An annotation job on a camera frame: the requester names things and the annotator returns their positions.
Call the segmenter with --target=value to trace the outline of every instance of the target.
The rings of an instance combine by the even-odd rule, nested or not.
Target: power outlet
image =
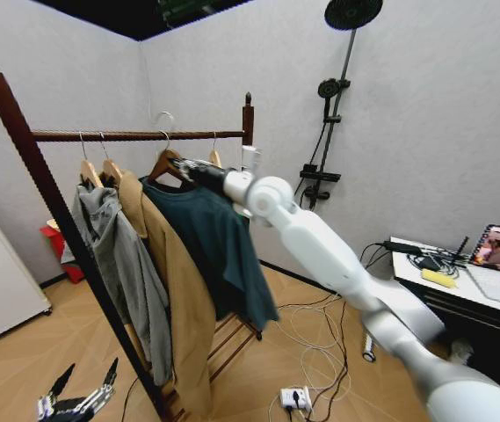
[[[283,407],[291,407],[293,409],[302,409],[306,411],[312,409],[312,401],[310,400],[310,394],[306,386],[303,389],[281,389],[280,397]]]

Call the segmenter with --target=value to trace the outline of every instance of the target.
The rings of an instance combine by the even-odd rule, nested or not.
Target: shower head
[[[341,90],[340,83],[334,79],[327,79],[318,86],[318,95],[322,98],[332,98]]]
[[[357,29],[373,20],[381,8],[382,0],[331,0],[324,17],[332,28]]]

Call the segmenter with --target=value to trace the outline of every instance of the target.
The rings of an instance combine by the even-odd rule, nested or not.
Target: ceiling
[[[206,18],[249,0],[36,0],[134,40]]]

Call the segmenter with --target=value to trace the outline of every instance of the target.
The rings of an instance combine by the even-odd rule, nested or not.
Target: red object
[[[62,233],[50,226],[40,228],[40,232],[45,235],[53,247],[54,254],[60,261],[62,252],[64,251],[64,237]],[[79,283],[83,279],[83,273],[80,267],[76,264],[61,264],[62,269],[68,275],[68,278],[73,283]]]

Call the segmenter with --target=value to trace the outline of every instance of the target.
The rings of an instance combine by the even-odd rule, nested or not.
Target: white wall
[[[349,39],[325,3],[254,0],[144,42],[156,106],[227,128],[251,91],[262,172],[295,186],[321,128],[317,85],[340,75]],[[343,177],[316,211],[355,251],[389,235],[454,247],[500,223],[500,2],[388,0],[348,78],[326,169]],[[305,273],[272,230],[254,239]]]
[[[145,129],[145,74],[138,43],[29,0],[0,0],[0,70],[32,128]],[[100,146],[86,144],[99,168]],[[81,146],[42,146],[67,199],[83,158]],[[138,172],[154,146],[107,145]],[[50,214],[0,122],[0,227],[38,282],[62,272],[39,233]]]

